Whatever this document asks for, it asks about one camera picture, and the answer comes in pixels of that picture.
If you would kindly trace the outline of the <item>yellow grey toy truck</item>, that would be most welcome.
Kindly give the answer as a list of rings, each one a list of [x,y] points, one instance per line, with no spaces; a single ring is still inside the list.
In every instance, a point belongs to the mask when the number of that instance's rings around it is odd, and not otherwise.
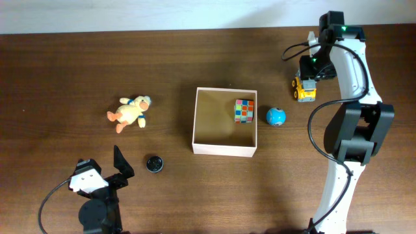
[[[294,98],[298,102],[312,102],[316,99],[317,87],[313,79],[301,80],[298,70],[292,80]]]

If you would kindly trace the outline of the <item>colourful puzzle cube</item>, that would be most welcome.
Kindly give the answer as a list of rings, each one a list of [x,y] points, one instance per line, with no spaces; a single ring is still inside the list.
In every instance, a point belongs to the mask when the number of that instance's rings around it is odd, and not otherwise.
[[[237,99],[234,106],[234,121],[236,124],[248,124],[254,120],[255,102],[252,100]]]

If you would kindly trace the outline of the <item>pink cardboard box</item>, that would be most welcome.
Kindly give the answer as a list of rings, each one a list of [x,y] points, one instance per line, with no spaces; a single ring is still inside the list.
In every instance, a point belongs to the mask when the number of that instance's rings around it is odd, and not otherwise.
[[[236,100],[253,101],[251,123],[235,122]],[[257,149],[257,91],[196,89],[192,150],[200,155],[253,157]]]

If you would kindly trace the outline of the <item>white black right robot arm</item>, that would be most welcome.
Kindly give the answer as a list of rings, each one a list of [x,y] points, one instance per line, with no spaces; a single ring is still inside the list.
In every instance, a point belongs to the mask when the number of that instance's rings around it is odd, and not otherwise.
[[[319,207],[306,233],[346,233],[346,218],[358,179],[381,148],[395,116],[371,80],[365,56],[365,34],[348,26],[344,14],[329,11],[319,19],[319,35],[309,33],[309,54],[300,58],[293,81],[306,90],[336,77],[339,110],[324,132],[319,153],[328,158],[328,174]]]

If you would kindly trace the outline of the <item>black round lid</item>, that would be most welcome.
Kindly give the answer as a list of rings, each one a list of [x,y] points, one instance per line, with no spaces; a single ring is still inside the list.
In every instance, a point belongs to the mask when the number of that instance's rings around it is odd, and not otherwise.
[[[151,156],[146,162],[146,169],[151,173],[158,173],[163,169],[164,161],[159,156]]]

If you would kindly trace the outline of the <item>yellow plush duck toy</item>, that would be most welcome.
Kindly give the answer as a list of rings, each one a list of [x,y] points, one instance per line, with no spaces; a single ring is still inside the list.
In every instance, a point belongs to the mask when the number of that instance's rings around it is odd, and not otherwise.
[[[122,104],[116,112],[107,111],[107,118],[111,122],[118,121],[116,125],[116,132],[121,133],[127,125],[131,125],[137,121],[139,128],[145,128],[146,112],[151,105],[151,98],[149,96],[138,96],[135,99],[120,98]]]

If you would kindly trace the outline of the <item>blue white ball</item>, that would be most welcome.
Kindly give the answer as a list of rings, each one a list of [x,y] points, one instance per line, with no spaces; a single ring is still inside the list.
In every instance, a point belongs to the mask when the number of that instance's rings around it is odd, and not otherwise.
[[[281,126],[286,121],[286,113],[281,108],[273,107],[266,114],[266,121],[271,126]]]

